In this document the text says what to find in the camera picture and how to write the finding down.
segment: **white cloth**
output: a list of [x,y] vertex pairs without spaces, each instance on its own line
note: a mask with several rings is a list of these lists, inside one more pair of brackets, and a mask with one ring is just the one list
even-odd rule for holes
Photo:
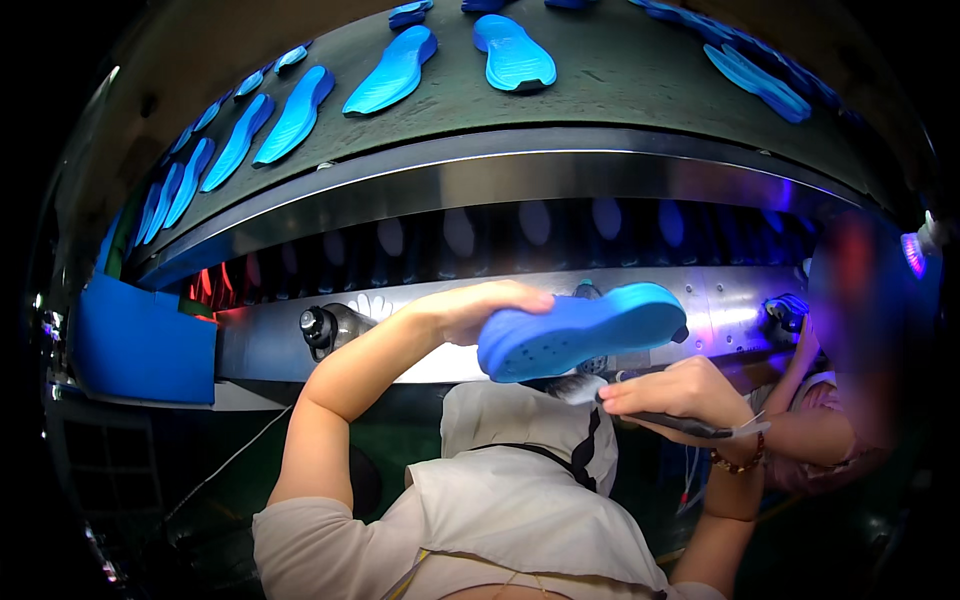
[[[443,458],[408,467],[411,487],[380,521],[353,520],[346,506],[326,498],[286,500],[253,516],[254,559],[267,597],[380,598],[425,548],[443,554],[423,560],[406,600],[503,584],[514,571],[549,573],[540,576],[544,588],[571,598],[649,598],[661,589],[670,599],[722,598],[700,584],[668,586],[636,522],[605,497],[616,441],[602,409],[588,464],[599,493],[535,452],[470,450],[537,444],[569,461],[594,408],[517,384],[457,386],[444,399]],[[526,579],[516,584],[532,585]]]

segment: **cable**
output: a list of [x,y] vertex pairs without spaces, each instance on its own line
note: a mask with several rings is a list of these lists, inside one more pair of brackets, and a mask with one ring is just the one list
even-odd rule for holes
[[258,434],[256,434],[255,436],[253,436],[253,439],[250,440],[249,442],[247,442],[246,444],[243,444],[243,447],[241,447],[239,450],[237,450],[236,452],[234,452],[234,453],[233,453],[233,456],[229,457],[229,458],[227,459],[227,461],[226,461],[225,463],[223,463],[222,465],[220,465],[220,467],[217,468],[217,470],[213,471],[213,473],[211,473],[209,477],[207,477],[205,480],[203,480],[202,482],[200,482],[200,484],[199,484],[196,488],[194,488],[193,490],[191,490],[190,493],[187,494],[186,497],[185,497],[183,500],[181,500],[181,501],[177,504],[177,506],[174,507],[174,510],[170,511],[169,513],[167,513],[167,515],[163,518],[163,522],[165,523],[165,522],[167,522],[168,520],[170,520],[170,517],[173,516],[174,513],[180,509],[181,506],[183,506],[184,504],[186,504],[186,501],[189,500],[190,497],[193,496],[193,494],[197,493],[197,490],[199,490],[200,488],[202,488],[207,481],[209,481],[209,480],[213,479],[214,477],[216,477],[216,476],[217,476],[217,473],[219,473],[220,471],[224,470],[224,467],[226,467],[227,465],[230,464],[230,461],[232,461],[233,459],[235,459],[237,456],[240,455],[241,452],[243,452],[243,451],[246,450],[248,447],[250,447],[250,444],[253,444],[254,442],[256,442],[257,438],[259,438],[260,436],[262,436],[263,433],[264,433],[267,429],[270,429],[270,426],[271,426],[271,425],[273,425],[273,424],[276,423],[278,420],[280,420],[280,417],[283,417],[284,415],[286,415],[286,414],[287,414],[287,411],[290,410],[290,409],[293,408],[293,407],[294,407],[294,405],[291,404],[290,406],[288,406],[288,407],[284,408],[282,411],[280,411],[280,414],[277,415],[276,417],[274,417],[274,419],[271,420],[269,423],[267,423],[266,426],[264,426],[264,428],[260,430],[260,433],[258,433]]

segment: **person in beige shirt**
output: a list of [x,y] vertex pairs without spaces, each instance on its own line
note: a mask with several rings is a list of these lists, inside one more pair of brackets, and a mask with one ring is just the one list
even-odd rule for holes
[[379,521],[352,518],[348,424],[440,344],[475,344],[494,310],[552,305],[513,281],[441,292],[317,366],[290,419],[276,486],[253,518],[268,598],[731,597],[762,491],[761,437],[717,448],[725,462],[712,470],[704,513],[669,581],[634,519],[608,498],[617,462],[610,415],[665,412],[717,427],[753,416],[703,357],[601,388],[602,409],[518,384],[457,386],[444,399],[442,457],[407,468],[406,492]]

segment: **bracelet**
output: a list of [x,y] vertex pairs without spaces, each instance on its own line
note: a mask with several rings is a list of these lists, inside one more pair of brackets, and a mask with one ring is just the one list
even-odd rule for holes
[[762,458],[763,458],[763,434],[762,433],[756,434],[756,454],[754,454],[754,458],[750,461],[750,463],[748,463],[743,467],[739,465],[735,465],[734,463],[731,463],[727,459],[720,456],[720,453],[717,452],[716,448],[710,451],[710,461],[716,467],[720,467],[721,469],[725,470],[731,475],[739,475],[744,471],[747,471],[747,470],[750,470],[751,468],[756,467],[757,465],[760,464],[760,460]]

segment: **black strap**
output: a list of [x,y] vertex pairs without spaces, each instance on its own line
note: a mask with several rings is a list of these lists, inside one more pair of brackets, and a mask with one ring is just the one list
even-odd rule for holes
[[596,433],[597,427],[600,426],[600,413],[594,409],[590,413],[590,428],[587,438],[577,444],[577,447],[573,448],[573,452],[570,454],[570,462],[568,463],[564,459],[560,458],[550,450],[540,447],[538,445],[532,444],[487,444],[477,446],[472,448],[473,450],[480,450],[483,448],[491,448],[495,445],[506,445],[511,448],[520,448],[521,450],[529,450],[531,452],[536,452],[540,456],[545,456],[554,463],[557,463],[561,467],[565,468],[571,475],[573,479],[587,488],[591,492],[597,491],[597,482],[593,477],[590,477],[587,473],[587,464],[593,459],[593,434]]

